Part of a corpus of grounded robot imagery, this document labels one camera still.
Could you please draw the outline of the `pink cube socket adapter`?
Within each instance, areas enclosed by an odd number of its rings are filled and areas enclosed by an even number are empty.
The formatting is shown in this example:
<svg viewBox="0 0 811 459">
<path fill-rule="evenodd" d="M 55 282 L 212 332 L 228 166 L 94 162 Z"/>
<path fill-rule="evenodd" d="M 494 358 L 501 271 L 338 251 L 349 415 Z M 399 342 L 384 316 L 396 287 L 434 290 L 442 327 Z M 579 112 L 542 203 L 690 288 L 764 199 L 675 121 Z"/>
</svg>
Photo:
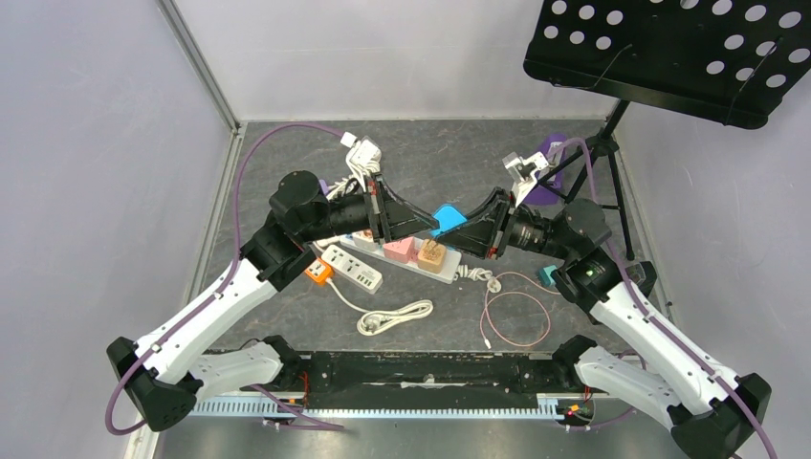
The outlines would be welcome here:
<svg viewBox="0 0 811 459">
<path fill-rule="evenodd" d="M 415 253 L 412 236 L 383 244 L 384 257 L 398 263 L 407 264 Z"/>
</svg>

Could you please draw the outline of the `blue plug adapter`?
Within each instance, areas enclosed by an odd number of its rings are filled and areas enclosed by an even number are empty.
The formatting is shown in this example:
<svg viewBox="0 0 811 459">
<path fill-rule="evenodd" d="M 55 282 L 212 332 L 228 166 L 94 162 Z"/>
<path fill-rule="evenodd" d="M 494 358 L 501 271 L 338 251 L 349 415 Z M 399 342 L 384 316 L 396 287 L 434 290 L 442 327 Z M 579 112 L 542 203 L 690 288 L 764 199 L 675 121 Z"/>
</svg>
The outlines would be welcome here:
<svg viewBox="0 0 811 459">
<path fill-rule="evenodd" d="M 437 229 L 433 229 L 430 232 L 432 237 L 437 237 L 442 233 L 465 224 L 468 221 L 468 218 L 450 203 L 445 203 L 437 208 L 433 212 L 432 217 L 439 224 Z"/>
</svg>

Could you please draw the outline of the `white tiger cube adapter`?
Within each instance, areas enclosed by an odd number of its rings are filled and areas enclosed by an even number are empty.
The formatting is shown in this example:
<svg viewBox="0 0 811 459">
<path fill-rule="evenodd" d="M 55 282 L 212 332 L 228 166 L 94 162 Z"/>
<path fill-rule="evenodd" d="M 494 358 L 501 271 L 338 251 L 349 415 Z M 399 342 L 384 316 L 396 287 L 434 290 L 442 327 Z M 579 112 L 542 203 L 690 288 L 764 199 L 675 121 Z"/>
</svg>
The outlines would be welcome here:
<svg viewBox="0 0 811 459">
<path fill-rule="evenodd" d="M 352 240 L 358 248 L 365 251 L 376 251 L 381 247 L 370 229 L 353 232 Z"/>
</svg>

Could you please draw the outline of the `long white colourful power strip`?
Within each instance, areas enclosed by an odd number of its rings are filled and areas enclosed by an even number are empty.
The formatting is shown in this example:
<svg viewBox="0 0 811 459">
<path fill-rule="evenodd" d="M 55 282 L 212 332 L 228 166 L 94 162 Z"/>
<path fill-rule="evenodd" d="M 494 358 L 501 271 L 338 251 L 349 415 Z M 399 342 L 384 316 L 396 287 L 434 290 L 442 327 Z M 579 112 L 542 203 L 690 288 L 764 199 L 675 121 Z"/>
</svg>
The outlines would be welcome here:
<svg viewBox="0 0 811 459">
<path fill-rule="evenodd" d="M 406 269 L 433 280 L 450 284 L 461 264 L 462 254 L 459 251 L 446 250 L 445 256 L 437 267 L 430 267 L 427 261 L 419 260 L 423 239 L 408 237 L 400 242 L 379 244 L 361 233 L 343 235 L 339 242 L 345 248 L 352 249 L 384 262 Z"/>
</svg>

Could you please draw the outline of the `tan cube socket adapter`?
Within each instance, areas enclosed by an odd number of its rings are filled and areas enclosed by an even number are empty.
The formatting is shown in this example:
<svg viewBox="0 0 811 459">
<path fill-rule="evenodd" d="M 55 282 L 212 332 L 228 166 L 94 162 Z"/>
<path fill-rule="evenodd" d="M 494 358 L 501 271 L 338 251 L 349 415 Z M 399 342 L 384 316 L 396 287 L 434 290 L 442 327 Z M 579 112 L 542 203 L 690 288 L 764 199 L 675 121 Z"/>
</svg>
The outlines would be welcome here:
<svg viewBox="0 0 811 459">
<path fill-rule="evenodd" d="M 417 266 L 429 273 L 440 273 L 443 270 L 448 249 L 433 239 L 423 241 L 417 251 Z"/>
</svg>

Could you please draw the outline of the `teal small adapter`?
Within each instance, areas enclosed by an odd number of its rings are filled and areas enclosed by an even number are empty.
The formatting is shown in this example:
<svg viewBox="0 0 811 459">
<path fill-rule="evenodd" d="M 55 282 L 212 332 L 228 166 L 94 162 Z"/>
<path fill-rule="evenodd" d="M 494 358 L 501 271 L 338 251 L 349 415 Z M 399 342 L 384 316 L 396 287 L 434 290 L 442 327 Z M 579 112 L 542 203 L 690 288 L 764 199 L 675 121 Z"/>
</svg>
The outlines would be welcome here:
<svg viewBox="0 0 811 459">
<path fill-rule="evenodd" d="M 556 285 L 553 272 L 557 269 L 555 265 L 549 265 L 538 270 L 538 281 L 544 288 L 552 288 Z"/>
</svg>

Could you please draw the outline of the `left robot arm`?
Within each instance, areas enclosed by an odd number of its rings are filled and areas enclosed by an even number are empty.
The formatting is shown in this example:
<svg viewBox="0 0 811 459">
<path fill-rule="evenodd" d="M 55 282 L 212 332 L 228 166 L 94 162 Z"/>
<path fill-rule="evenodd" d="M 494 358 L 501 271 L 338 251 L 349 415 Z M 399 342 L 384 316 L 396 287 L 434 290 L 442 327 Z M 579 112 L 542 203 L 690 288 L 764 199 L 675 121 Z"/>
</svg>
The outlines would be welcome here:
<svg viewBox="0 0 811 459">
<path fill-rule="evenodd" d="M 331 280 L 333 270 L 313 251 L 313 242 L 364 230 L 378 241 L 393 242 L 439 227 L 429 213 L 394 193 L 379 173 L 367 178 L 364 193 L 329 201 L 315 174 L 294 171 L 280 181 L 269 203 L 263 226 L 246 243 L 237 243 L 214 284 L 151 333 L 137 340 L 120 337 L 107 347 L 118 378 L 104 415 L 110 433 L 124 435 L 142 426 L 166 430 L 198 402 L 246 386 L 291 389 L 300 366 L 282 339 L 222 355 L 206 352 L 238 319 L 300 275 L 318 284 Z M 142 416 L 135 427 L 114 425 L 121 394 Z"/>
</svg>

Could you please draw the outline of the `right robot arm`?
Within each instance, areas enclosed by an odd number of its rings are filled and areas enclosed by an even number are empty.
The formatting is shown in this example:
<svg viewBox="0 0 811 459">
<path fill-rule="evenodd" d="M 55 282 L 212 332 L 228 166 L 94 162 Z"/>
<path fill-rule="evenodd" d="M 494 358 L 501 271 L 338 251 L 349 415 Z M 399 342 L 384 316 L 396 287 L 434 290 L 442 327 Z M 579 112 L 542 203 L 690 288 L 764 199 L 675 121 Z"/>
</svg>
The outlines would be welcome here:
<svg viewBox="0 0 811 459">
<path fill-rule="evenodd" d="M 558 259 L 552 276 L 559 293 L 644 361 L 630 364 L 577 336 L 552 365 L 559 387 L 585 385 L 626 402 L 664 427 L 691 458 L 734 457 L 752 436 L 775 457 L 762 425 L 770 385 L 758 374 L 737 374 L 660 313 L 614 257 L 610 234 L 603 209 L 591 200 L 577 199 L 546 218 L 498 188 L 438 238 L 483 259 L 510 247 Z"/>
</svg>

